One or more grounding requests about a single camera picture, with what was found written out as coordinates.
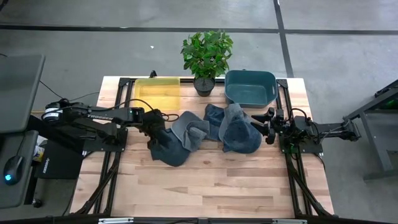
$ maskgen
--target wooden table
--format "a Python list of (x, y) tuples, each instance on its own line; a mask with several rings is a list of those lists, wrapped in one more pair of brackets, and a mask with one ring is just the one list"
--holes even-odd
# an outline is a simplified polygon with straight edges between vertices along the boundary
[[(114, 106), (119, 78), (104, 77), (98, 106)], [(287, 80), (293, 108), (300, 108), (311, 116), (304, 80)], [(179, 114), (190, 110), (203, 117), (208, 103), (226, 106), (223, 85), (217, 85), (209, 97), (200, 97), (191, 83), (182, 83), (180, 94), (180, 110), (174, 111)], [(283, 93), (280, 95), (285, 106)], [(276, 103), (269, 106), (276, 108)], [(261, 114), (267, 108), (244, 110), (248, 114)], [(119, 166), (112, 216), (294, 216), (285, 158), (279, 151), (278, 140), (273, 145), (267, 145), (263, 139), (260, 148), (248, 155), (223, 153), (222, 143), (205, 141), (180, 167), (170, 167), (161, 161), (153, 161), (147, 149), (148, 140), (137, 129), (129, 128), (126, 151), (122, 153)], [(83, 161), (71, 212), (78, 210), (98, 186), (103, 156), (103, 152), (95, 152)], [(312, 154), (304, 154), (303, 163), (309, 189), (326, 210), (333, 213), (321, 162)], [(105, 206), (107, 194), (108, 190), (105, 189), (102, 208)], [(298, 195), (300, 208), (304, 211), (301, 191), (298, 191)]]

